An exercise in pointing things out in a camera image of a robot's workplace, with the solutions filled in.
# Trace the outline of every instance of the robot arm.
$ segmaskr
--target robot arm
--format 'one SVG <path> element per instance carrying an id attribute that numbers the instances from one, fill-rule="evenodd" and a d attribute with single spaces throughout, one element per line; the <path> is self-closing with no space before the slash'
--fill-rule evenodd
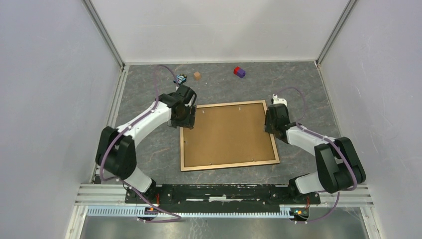
<path id="1" fill-rule="evenodd" d="M 283 142 L 298 146 L 316 158 L 317 172 L 303 175 L 289 181 L 293 195 L 303 195 L 310 192 L 327 191 L 335 193 L 353 185 L 352 177 L 344 163 L 337 164 L 340 158 L 333 146 L 324 140 L 328 138 L 340 149 L 346 161 L 352 168 L 357 183 L 366 179 L 365 171 L 357 156 L 352 142 L 347 137 L 320 138 L 305 132 L 306 128 L 298 127 L 295 122 L 290 122 L 287 103 L 284 99 L 273 96 L 272 105 L 268 107 L 265 116 L 265 131 Z"/>
<path id="2" fill-rule="evenodd" d="M 180 85 L 176 92 L 160 95 L 158 102 L 154 102 L 146 111 L 128 123 L 117 128 L 109 126 L 104 128 L 96 154 L 97 164 L 101 164 L 112 140 L 128 128 L 113 145 L 107 156 L 104 169 L 125 180 L 141 193 L 146 192 L 155 182 L 136 166 L 136 147 L 149 133 L 163 123 L 167 122 L 168 126 L 174 128 L 178 126 L 193 128 L 196 112 L 195 100 L 196 93 L 191 88 Z M 139 121 L 149 111 L 151 113 Z"/>

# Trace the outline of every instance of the white enclosure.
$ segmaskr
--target white enclosure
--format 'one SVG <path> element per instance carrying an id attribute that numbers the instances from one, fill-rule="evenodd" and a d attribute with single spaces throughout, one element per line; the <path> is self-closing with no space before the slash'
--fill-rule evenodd
<path id="1" fill-rule="evenodd" d="M 359 1 L 322 76 L 352 139 L 386 238 L 420 238 L 422 15 L 420 1 Z"/>
<path id="2" fill-rule="evenodd" d="M 366 171 L 380 232 L 419 238 L 421 8 L 416 0 L 0 0 L 0 238 L 65 235 L 112 96 L 124 88 L 116 55 L 126 65 L 315 61 L 325 50 L 317 65 Z M 377 234 L 375 220 L 364 220 Z"/>
<path id="3" fill-rule="evenodd" d="M 93 0 L 125 62 L 315 60 L 347 0 Z"/>
<path id="4" fill-rule="evenodd" d="M 119 71 L 81 1 L 0 1 L 0 238 L 64 237 Z"/>

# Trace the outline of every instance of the brown backing board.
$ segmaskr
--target brown backing board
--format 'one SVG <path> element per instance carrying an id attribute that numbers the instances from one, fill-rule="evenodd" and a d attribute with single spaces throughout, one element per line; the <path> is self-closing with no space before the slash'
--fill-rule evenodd
<path id="1" fill-rule="evenodd" d="M 265 101 L 198 106 L 195 127 L 180 131 L 181 171 L 280 163 L 266 110 Z"/>

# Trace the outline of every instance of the purple block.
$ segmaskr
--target purple block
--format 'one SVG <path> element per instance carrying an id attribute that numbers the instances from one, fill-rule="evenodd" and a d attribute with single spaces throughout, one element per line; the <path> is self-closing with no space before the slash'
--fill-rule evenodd
<path id="1" fill-rule="evenodd" d="M 238 77 L 243 78 L 246 75 L 246 71 L 240 67 L 236 67 L 233 71 Z"/>

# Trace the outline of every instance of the gray speckled floor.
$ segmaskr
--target gray speckled floor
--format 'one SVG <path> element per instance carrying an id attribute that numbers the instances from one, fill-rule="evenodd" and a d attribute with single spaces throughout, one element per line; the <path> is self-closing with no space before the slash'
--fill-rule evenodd
<path id="1" fill-rule="evenodd" d="M 239 65 L 246 71 L 241 79 L 233 74 Z M 306 95 L 308 111 L 301 121 L 324 135 L 338 137 L 327 95 L 313 62 L 215 63 L 168 65 L 176 74 L 187 74 L 187 86 L 198 94 L 197 105 L 266 100 L 285 86 L 296 86 Z M 152 74 L 155 66 L 130 66 L 116 125 L 126 123 L 154 101 Z M 193 73 L 199 71 L 197 82 Z M 160 69 L 160 93 L 175 90 L 172 77 Z M 282 95 L 287 100 L 291 120 L 302 112 L 302 100 L 293 90 Z M 180 171 L 180 130 L 161 125 L 137 147 L 138 167 L 158 184 L 192 183 L 287 183 L 289 179 L 316 171 L 315 158 L 305 151 L 277 141 L 280 164 L 196 172 Z"/>

